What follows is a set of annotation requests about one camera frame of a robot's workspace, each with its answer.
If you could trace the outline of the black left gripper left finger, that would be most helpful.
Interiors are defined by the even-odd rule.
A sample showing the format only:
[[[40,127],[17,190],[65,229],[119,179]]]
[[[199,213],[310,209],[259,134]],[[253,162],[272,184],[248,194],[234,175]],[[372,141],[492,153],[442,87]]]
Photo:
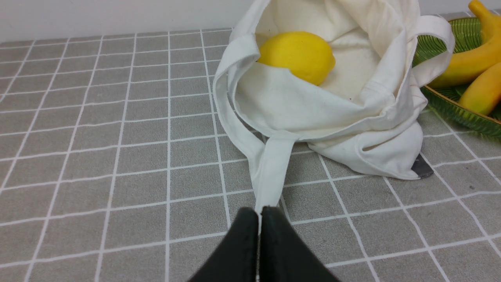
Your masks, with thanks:
[[[190,277],[190,282],[255,282],[258,215],[242,207],[220,244]]]

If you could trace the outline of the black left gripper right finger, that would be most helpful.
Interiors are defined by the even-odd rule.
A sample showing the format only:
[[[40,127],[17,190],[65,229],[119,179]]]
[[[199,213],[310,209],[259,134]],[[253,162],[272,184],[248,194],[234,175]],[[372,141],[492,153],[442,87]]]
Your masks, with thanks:
[[[261,282],[340,281],[302,241],[281,209],[265,206],[261,218]]]

